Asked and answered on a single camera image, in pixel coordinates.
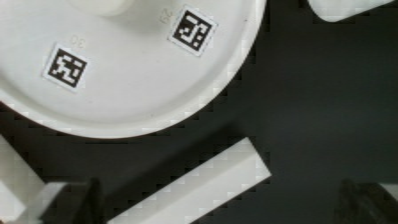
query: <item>white object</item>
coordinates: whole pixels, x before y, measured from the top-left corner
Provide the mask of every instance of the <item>white object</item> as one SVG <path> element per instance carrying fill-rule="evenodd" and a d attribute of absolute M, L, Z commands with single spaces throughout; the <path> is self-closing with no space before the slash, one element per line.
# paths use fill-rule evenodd
<path fill-rule="evenodd" d="M 82 12 L 100 15 L 116 16 L 132 7 L 135 0 L 69 0 L 71 5 Z"/>
<path fill-rule="evenodd" d="M 183 121 L 220 93 L 254 43 L 265 0 L 135 0 L 112 17 L 84 13 L 69 1 L 2 1 L 0 101 L 73 135 L 133 137 Z M 171 41 L 187 9 L 194 28 L 176 34 L 199 56 Z M 217 29 L 201 36 L 205 20 Z M 45 72 L 57 75 L 50 81 Z M 69 91 L 62 84 L 75 80 Z"/>
<path fill-rule="evenodd" d="M 309 0 L 315 13 L 327 22 L 338 22 L 395 0 Z"/>
<path fill-rule="evenodd" d="M 389 192 L 393 198 L 398 201 L 398 184 L 380 184 L 380 186 L 384 187 L 386 191 Z"/>
<path fill-rule="evenodd" d="M 11 221 L 21 215 L 27 204 L 45 183 L 0 136 L 0 220 Z"/>
<path fill-rule="evenodd" d="M 245 138 L 109 224 L 192 223 L 268 177 L 268 168 Z"/>

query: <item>dark background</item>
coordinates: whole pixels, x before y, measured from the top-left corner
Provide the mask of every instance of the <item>dark background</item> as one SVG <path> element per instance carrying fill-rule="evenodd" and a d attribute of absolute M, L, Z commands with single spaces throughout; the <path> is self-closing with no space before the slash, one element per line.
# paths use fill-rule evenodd
<path fill-rule="evenodd" d="M 270 0 L 236 78 L 165 131 L 85 139 L 2 105 L 0 133 L 46 181 L 101 179 L 109 217 L 251 136 L 274 176 L 199 223 L 332 223 L 341 180 L 398 183 L 398 2 L 331 24 Z"/>

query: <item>white platform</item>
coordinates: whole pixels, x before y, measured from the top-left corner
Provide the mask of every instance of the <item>white platform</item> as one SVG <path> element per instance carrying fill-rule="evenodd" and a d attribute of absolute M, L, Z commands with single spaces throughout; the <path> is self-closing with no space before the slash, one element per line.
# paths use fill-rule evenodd
<path fill-rule="evenodd" d="M 217 24 L 201 56 L 171 41 L 187 6 Z M 121 138 L 162 130 L 199 111 L 231 81 L 263 11 L 265 0 L 135 0 L 126 12 L 105 17 L 69 0 L 4 0 L 0 101 L 73 135 Z M 73 88 L 45 75 L 55 46 L 87 61 Z"/>

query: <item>white rectangular block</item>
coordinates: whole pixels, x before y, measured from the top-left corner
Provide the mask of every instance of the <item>white rectangular block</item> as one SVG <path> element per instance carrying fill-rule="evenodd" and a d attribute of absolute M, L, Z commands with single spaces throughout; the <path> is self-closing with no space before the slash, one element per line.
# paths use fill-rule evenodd
<path fill-rule="evenodd" d="M 18 218 L 45 183 L 0 135 L 0 220 Z"/>
<path fill-rule="evenodd" d="M 189 224 L 270 177 L 251 140 L 206 161 L 109 224 Z"/>

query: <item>white corner piece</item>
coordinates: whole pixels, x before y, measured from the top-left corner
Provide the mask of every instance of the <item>white corner piece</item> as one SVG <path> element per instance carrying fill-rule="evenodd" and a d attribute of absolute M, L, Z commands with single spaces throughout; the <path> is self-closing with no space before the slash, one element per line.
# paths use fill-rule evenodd
<path fill-rule="evenodd" d="M 327 22 L 338 22 L 395 0 L 309 0 L 315 14 Z"/>
<path fill-rule="evenodd" d="M 109 224 L 189 224 L 270 177 L 249 138 L 205 162 Z"/>

